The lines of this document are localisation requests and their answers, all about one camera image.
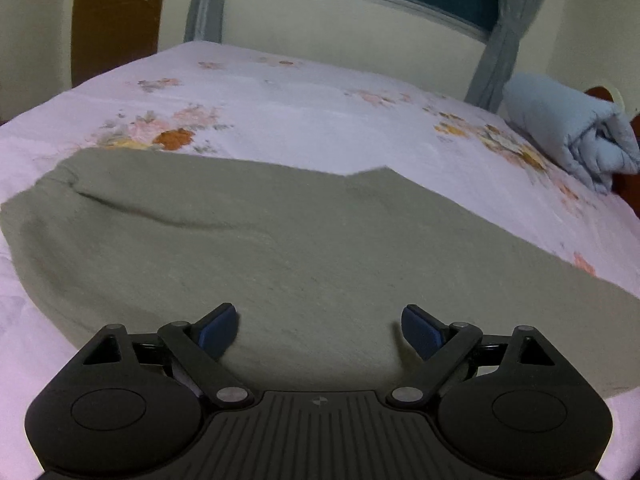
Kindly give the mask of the olive green pants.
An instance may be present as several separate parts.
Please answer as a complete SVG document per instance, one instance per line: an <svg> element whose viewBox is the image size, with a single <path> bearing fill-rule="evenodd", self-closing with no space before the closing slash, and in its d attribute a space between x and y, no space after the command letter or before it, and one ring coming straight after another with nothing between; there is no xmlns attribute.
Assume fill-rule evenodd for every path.
<svg viewBox="0 0 640 480"><path fill-rule="evenodd" d="M234 304L224 365L262 388L397 382L416 304L487 333L535 326L602 396L638 386L639 301L383 168L88 148L1 207L32 302L73 343Z"/></svg>

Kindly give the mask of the red headboard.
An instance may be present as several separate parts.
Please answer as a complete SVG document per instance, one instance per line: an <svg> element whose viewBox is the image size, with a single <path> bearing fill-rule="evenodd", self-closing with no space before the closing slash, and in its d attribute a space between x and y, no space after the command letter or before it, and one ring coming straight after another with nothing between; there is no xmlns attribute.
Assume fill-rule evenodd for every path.
<svg viewBox="0 0 640 480"><path fill-rule="evenodd" d="M629 119L622 111L621 98L603 84L585 91L615 110L599 119L585 136L580 156L601 193L620 196L639 215L639 114Z"/></svg>

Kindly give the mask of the pink floral bed sheet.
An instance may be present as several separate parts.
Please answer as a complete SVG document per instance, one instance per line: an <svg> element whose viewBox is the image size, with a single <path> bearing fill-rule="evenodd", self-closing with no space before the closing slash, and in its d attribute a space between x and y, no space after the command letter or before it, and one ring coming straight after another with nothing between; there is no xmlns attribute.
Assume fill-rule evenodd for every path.
<svg viewBox="0 0 640 480"><path fill-rule="evenodd" d="M609 479L639 467L639 220L499 116L377 74L188 42L64 91L1 129L1 195L82 148L152 148L354 174L387 167L606 281L590 314L612 335L573 359L603 387Z"/></svg>

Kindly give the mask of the folded light blue blanket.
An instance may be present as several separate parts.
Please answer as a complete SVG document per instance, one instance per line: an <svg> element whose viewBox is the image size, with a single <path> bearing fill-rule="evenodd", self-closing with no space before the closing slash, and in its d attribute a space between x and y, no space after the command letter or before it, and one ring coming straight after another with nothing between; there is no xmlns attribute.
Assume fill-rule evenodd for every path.
<svg viewBox="0 0 640 480"><path fill-rule="evenodd" d="M593 125L615 114L614 108L537 74L513 75L502 94L511 124L525 132L552 162L590 190L601 193L594 186L580 149Z"/></svg>

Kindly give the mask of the grey curtain left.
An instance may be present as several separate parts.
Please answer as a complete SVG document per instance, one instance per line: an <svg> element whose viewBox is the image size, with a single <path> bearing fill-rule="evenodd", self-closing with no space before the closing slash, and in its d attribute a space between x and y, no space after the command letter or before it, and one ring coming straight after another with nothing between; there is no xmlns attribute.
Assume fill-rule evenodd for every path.
<svg viewBox="0 0 640 480"><path fill-rule="evenodd" d="M224 0L191 0L183 40L221 43Z"/></svg>

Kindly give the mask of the grey curtain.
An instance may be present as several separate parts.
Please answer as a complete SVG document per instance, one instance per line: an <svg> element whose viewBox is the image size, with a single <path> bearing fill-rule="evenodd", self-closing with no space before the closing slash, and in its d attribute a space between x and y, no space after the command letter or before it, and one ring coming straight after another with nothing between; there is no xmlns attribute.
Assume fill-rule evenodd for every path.
<svg viewBox="0 0 640 480"><path fill-rule="evenodd" d="M221 43L224 0L191 0L183 40Z"/></svg>
<svg viewBox="0 0 640 480"><path fill-rule="evenodd" d="M498 18L480 57L465 102L495 113L511 78L520 44L544 0L498 0Z"/></svg>

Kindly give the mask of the brown wooden door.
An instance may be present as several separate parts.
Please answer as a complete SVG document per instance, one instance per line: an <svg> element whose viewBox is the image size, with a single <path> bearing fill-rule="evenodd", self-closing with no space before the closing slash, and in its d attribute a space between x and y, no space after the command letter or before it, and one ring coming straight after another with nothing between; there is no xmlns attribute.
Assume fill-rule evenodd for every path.
<svg viewBox="0 0 640 480"><path fill-rule="evenodd" d="M163 0L74 0L72 85L156 53L162 7Z"/></svg>

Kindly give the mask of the grey curtain right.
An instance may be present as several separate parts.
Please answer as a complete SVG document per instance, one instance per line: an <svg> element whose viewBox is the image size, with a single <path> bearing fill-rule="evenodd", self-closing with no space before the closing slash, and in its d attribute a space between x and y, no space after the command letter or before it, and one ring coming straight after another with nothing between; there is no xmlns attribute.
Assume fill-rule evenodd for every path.
<svg viewBox="0 0 640 480"><path fill-rule="evenodd" d="M544 0L498 0L498 18L480 57L465 102L495 113L511 78L520 44Z"/></svg>

